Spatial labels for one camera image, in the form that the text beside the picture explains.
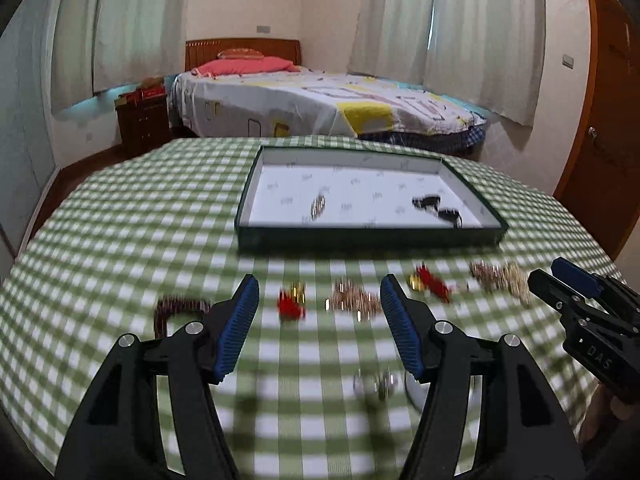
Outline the person's right hand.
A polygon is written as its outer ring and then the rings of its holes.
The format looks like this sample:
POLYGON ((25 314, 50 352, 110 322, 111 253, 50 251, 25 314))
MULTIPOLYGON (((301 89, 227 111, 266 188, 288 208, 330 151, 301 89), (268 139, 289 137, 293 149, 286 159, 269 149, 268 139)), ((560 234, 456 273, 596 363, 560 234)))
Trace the person's right hand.
POLYGON ((624 422, 637 414, 638 411, 638 404, 625 404, 617 396, 614 396, 603 382, 598 382, 579 429, 578 443, 583 445, 592 440, 606 416, 612 415, 617 420, 624 422))

